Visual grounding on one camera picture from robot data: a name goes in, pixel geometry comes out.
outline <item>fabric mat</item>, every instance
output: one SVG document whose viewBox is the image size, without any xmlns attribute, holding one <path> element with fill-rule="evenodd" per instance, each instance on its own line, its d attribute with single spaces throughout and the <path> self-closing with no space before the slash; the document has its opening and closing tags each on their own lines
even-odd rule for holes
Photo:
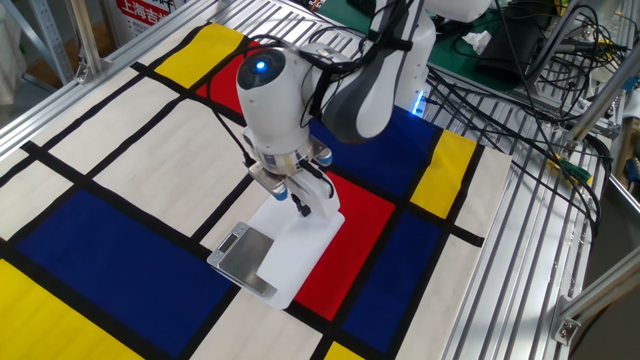
<svg viewBox="0 0 640 360">
<path fill-rule="evenodd" d="M 0 359 L 439 358 L 510 158 L 399 108 L 361 145 L 312 122 L 346 221 L 274 310 L 206 263 L 268 196 L 225 130 L 250 43 L 178 32 L 0 162 Z"/>
</svg>

